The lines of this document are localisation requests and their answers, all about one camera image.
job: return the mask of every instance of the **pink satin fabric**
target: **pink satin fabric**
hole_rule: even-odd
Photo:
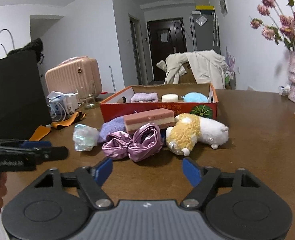
[[[102,150],[113,160],[129,156],[132,161],[139,162],[158,153],[162,146],[160,128],[148,123],[138,129],[133,138],[122,131],[108,134]]]

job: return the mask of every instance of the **crumpled plastic bag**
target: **crumpled plastic bag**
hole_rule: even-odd
[[[206,22],[208,21],[208,18],[206,17],[205,14],[202,14],[200,17],[198,17],[196,19],[196,23],[199,25],[199,26],[203,26]]]
[[[90,151],[97,146],[99,131],[96,128],[77,124],[74,126],[73,141],[74,149],[77,152]]]

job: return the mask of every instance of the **beige jacket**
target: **beige jacket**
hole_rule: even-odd
[[[166,72],[165,84],[178,84],[182,64],[189,62],[191,70],[198,84],[212,83],[215,89],[225,89],[225,71],[227,63],[225,57],[211,51],[195,51],[171,54],[157,66],[162,66]]]

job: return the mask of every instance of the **pumpkin printed image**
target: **pumpkin printed image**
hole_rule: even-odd
[[[190,114],[195,114],[200,117],[213,119],[213,109],[206,105],[198,105],[192,109]]]

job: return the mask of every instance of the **pink layered sponge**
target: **pink layered sponge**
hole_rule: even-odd
[[[123,118],[128,134],[134,134],[147,123],[155,123],[160,129],[175,126],[174,112],[164,108],[129,114],[123,116]]]

